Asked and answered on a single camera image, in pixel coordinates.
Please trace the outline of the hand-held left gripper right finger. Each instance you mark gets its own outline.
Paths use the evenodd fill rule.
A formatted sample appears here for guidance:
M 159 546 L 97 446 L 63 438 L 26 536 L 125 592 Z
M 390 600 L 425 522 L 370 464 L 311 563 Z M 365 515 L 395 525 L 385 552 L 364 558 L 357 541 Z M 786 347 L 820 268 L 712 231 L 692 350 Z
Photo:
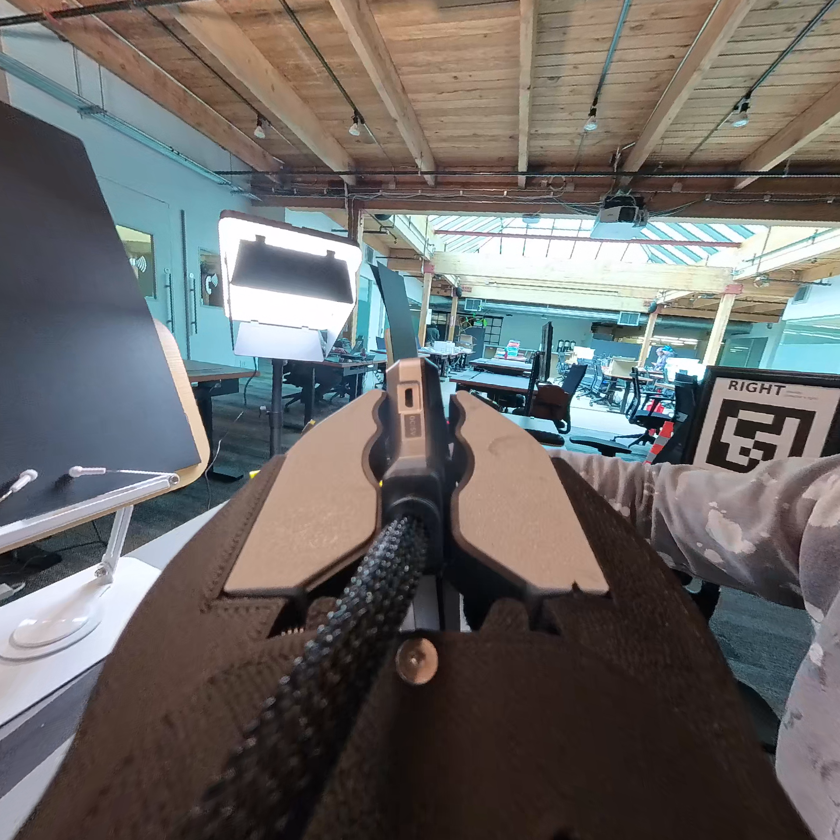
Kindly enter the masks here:
M 548 451 L 467 392 L 449 403 L 465 475 L 451 502 L 456 544 L 530 600 L 610 588 Z

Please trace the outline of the framed marker sign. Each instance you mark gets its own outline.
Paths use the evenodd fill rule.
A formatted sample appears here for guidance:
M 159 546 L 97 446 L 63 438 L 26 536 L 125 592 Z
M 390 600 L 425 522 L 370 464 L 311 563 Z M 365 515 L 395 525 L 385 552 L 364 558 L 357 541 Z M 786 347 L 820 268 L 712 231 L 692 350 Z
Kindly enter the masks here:
M 838 451 L 838 375 L 710 366 L 681 461 L 748 474 L 771 460 Z

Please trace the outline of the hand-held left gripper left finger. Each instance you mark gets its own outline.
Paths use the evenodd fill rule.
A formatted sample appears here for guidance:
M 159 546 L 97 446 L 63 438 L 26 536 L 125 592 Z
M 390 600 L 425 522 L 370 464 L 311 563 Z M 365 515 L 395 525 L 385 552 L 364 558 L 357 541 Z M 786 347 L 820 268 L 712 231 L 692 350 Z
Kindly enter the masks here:
M 232 596 L 302 597 L 362 555 L 380 527 L 371 451 L 381 390 L 317 423 L 289 449 L 231 570 Z

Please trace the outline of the studio light panel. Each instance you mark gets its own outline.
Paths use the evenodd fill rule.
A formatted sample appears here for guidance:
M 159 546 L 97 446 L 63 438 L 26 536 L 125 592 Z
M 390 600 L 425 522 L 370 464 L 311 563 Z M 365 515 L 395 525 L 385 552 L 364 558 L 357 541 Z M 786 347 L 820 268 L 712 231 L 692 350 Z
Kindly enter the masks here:
M 223 211 L 217 225 L 224 311 L 234 352 L 271 362 L 269 454 L 280 454 L 286 362 L 327 360 L 358 301 L 363 251 L 351 238 Z

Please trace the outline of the person's patterned grey hoodie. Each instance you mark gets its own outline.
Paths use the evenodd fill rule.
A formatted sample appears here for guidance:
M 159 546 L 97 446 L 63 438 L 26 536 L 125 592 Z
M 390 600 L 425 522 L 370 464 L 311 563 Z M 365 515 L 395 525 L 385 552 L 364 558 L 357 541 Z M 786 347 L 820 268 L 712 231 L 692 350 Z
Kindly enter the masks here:
M 793 540 L 792 572 L 780 585 L 814 624 L 782 719 L 776 772 L 815 838 L 839 835 L 839 499 L 838 457 L 793 479 L 783 523 Z

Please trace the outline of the ceiling projector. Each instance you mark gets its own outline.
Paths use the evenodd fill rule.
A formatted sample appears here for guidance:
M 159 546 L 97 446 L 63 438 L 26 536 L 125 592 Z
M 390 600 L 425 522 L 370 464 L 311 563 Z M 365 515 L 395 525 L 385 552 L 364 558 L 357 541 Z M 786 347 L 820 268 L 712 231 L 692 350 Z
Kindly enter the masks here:
M 633 193 L 607 195 L 594 216 L 590 237 L 619 242 L 639 238 L 639 232 L 648 224 L 648 216 L 643 196 Z

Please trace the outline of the person's right forearm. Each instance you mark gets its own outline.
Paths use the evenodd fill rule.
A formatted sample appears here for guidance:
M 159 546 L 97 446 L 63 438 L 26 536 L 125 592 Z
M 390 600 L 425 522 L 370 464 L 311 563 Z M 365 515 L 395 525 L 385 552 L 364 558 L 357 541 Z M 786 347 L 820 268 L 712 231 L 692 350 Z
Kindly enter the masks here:
M 824 621 L 838 602 L 839 457 L 747 474 L 551 450 L 672 569 Z

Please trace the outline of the wooden office desk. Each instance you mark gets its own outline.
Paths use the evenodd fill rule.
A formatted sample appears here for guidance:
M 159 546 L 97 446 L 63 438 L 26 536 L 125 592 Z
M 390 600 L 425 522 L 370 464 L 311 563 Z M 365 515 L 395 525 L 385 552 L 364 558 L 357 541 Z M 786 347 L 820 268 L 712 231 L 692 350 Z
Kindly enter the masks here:
M 186 374 L 190 380 L 196 400 L 198 413 L 201 417 L 206 439 L 211 448 L 211 458 L 205 472 L 206 478 L 232 484 L 243 478 L 243 475 L 232 475 L 215 468 L 215 459 L 220 445 L 214 442 L 214 405 L 217 396 L 228 396 L 239 393 L 239 383 L 247 384 L 260 376 L 259 370 L 247 370 L 231 365 L 216 364 L 195 360 L 183 360 Z

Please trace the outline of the black office chair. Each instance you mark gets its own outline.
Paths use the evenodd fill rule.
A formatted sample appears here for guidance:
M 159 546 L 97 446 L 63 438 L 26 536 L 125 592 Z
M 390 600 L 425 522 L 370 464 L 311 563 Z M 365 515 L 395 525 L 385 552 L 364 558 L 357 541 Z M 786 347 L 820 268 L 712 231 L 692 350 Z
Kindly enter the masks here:
M 678 373 L 668 389 L 643 391 L 633 381 L 632 412 L 629 422 L 639 426 L 642 433 L 630 440 L 629 446 L 654 445 L 667 424 L 678 430 L 688 422 L 697 404 L 698 379 L 694 375 Z

